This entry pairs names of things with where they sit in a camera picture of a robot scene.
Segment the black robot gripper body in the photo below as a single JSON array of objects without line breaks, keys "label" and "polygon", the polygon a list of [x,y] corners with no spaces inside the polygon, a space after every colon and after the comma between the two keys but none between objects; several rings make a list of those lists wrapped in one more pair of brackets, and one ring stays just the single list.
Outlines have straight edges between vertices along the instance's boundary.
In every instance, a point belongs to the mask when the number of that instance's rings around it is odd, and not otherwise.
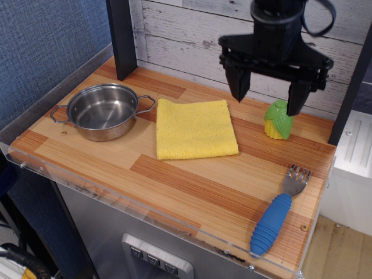
[{"label": "black robot gripper body", "polygon": [[223,35],[220,63],[248,69],[252,73],[289,82],[311,83],[311,91],[324,90],[334,62],[308,46],[301,35],[302,21],[289,23],[254,22],[252,34]]}]

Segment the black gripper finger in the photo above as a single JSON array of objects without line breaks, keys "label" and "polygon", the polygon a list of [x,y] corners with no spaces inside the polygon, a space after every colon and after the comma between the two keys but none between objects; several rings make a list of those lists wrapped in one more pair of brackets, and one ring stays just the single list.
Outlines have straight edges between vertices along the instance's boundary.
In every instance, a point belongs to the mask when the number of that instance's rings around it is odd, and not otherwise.
[{"label": "black gripper finger", "polygon": [[303,80],[292,82],[288,91],[287,115],[296,116],[300,114],[309,94],[311,83]]},{"label": "black gripper finger", "polygon": [[251,87],[251,71],[225,62],[226,79],[232,96],[241,102]]}]

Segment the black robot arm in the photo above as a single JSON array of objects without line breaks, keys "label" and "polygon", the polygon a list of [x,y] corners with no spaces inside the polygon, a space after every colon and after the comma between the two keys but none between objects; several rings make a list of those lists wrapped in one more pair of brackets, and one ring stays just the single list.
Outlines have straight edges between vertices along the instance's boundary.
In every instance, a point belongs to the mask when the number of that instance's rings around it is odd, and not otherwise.
[{"label": "black robot arm", "polygon": [[309,94],[324,90],[334,61],[306,45],[305,1],[253,1],[253,34],[223,35],[220,63],[232,96],[242,101],[251,74],[289,81],[287,114],[298,115]]}]

